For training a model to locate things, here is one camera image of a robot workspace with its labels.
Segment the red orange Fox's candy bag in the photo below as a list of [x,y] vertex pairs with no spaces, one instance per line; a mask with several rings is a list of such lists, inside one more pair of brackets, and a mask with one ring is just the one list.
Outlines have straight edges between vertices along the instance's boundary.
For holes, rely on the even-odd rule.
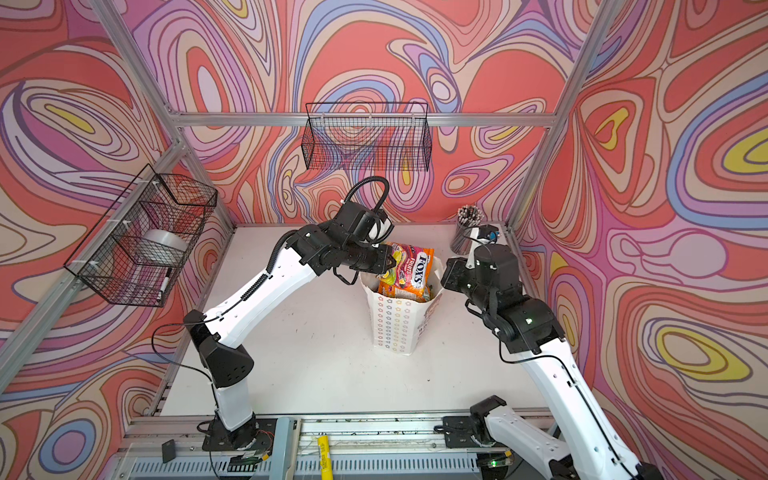
[[429,287],[435,251],[408,244],[389,243],[395,266],[379,276],[377,292],[389,298],[426,303],[432,299]]

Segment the white printed paper bag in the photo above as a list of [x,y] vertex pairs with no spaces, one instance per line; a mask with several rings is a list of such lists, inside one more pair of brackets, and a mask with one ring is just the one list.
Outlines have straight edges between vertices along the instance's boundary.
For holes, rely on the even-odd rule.
[[428,276],[427,285],[431,292],[431,300],[428,302],[386,297],[373,289],[378,281],[374,275],[361,275],[362,288],[369,307],[374,347],[405,356],[416,350],[430,319],[440,305],[443,272],[443,262],[439,257],[435,257]]

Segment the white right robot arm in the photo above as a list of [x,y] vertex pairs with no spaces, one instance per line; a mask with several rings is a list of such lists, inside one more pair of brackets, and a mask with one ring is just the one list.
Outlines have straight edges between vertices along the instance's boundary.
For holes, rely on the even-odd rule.
[[517,414],[497,395],[470,409],[478,443],[501,444],[546,479],[659,479],[607,419],[576,365],[561,323],[523,291],[517,257],[502,244],[479,245],[448,260],[444,289],[465,296],[467,311],[498,341],[500,360],[524,368],[546,400],[561,435]]

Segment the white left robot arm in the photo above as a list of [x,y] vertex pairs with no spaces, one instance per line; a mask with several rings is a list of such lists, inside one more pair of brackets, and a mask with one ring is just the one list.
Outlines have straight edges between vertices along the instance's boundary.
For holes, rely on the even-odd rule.
[[265,268],[207,312],[193,310],[183,325],[211,378],[214,419],[209,446],[253,448],[259,426],[249,402],[247,377],[254,360],[246,337],[295,291],[327,271],[346,266],[355,273],[384,274],[395,265],[387,237],[394,226],[381,207],[352,200],[330,220],[285,232]]

